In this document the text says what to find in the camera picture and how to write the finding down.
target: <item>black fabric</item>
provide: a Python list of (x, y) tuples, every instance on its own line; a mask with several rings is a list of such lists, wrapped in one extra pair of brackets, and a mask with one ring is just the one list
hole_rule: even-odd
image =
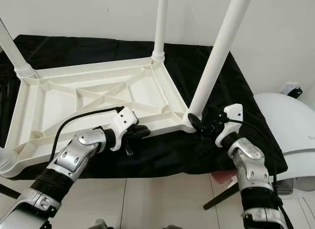
[[(32, 35), (20, 35), (15, 43), (35, 69), (149, 57), (154, 45), (153, 42)], [(164, 50), (165, 66), (189, 106), (211, 47), (165, 44)], [(0, 145), (3, 146), (19, 87), (19, 80), (4, 52), (0, 53), (0, 85), (1, 94), (6, 94), (5, 97), (1, 96), (0, 113)], [(244, 107), (244, 121), (257, 126), (269, 138), (273, 147), (271, 151), (276, 156), (278, 173), (287, 170), (282, 152), (259, 111), (252, 92), (233, 56), (229, 54), (204, 109), (203, 124), (210, 124), (218, 112), (233, 103), (241, 103)], [(265, 153), (266, 166), (272, 170), (270, 150), (267, 149), (269, 144), (246, 126), (241, 127), (240, 135), (246, 136)], [(222, 149), (215, 146), (213, 140), (200, 138), (196, 133), (177, 131), (131, 142), (129, 145), (135, 153), (133, 157), (127, 157), (125, 151), (103, 152), (90, 160), (91, 164), (82, 177), (157, 177), (178, 172), (201, 174), (234, 169), (233, 162)], [(33, 179), (45, 166), (46, 164), (39, 164), (28, 167), (16, 178)]]

